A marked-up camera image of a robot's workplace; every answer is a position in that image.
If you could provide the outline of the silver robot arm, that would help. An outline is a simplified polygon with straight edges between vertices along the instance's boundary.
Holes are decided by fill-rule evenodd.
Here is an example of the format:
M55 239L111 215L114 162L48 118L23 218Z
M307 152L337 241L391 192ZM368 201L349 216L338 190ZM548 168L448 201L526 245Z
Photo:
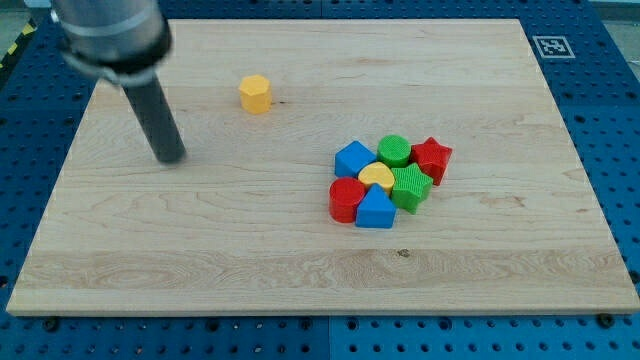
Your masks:
M54 0L59 50L76 71L125 87L149 83L172 47L156 0Z

